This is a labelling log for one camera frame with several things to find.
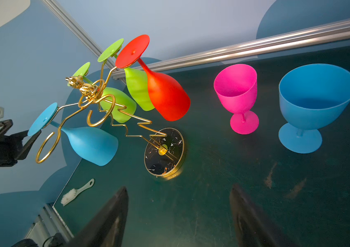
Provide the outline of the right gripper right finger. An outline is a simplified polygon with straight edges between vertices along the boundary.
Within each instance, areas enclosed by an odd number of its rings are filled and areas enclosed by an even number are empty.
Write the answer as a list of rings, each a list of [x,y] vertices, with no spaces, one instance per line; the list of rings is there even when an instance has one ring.
[[[238,184],[233,185],[229,202],[240,247],[297,246]]]

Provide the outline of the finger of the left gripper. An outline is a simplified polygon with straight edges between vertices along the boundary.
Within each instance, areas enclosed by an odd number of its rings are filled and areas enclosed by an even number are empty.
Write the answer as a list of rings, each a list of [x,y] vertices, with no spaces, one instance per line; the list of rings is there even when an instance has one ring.
[[[24,160],[32,148],[34,142],[37,140],[39,135],[41,134],[41,130],[39,130],[37,133],[35,133],[32,136],[28,135],[28,130],[15,133],[14,134],[14,144],[15,144],[15,151],[14,151],[14,158],[15,160]],[[24,138],[29,137],[29,140],[23,144],[22,141]]]

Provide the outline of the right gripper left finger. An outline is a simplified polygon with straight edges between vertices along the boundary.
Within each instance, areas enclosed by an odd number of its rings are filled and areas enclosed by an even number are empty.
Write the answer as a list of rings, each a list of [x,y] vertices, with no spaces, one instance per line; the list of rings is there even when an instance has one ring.
[[[68,247],[120,247],[129,208],[126,187],[121,187]]]

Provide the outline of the pink wine glass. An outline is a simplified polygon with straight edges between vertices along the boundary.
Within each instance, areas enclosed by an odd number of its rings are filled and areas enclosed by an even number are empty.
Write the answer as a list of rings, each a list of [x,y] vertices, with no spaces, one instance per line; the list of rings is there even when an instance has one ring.
[[[230,126],[238,134],[253,133],[259,126],[258,116],[251,111],[257,99],[257,72],[247,64],[235,64],[222,70],[214,80],[215,92],[233,116]]]

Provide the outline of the blue wine glass front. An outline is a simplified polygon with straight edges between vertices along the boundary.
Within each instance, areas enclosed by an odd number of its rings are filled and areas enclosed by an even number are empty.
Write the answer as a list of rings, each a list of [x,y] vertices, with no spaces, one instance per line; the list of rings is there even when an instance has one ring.
[[[300,154],[322,145],[319,132],[350,103],[350,72],[331,64],[308,64],[288,72],[279,83],[280,110],[286,120],[279,140]]]

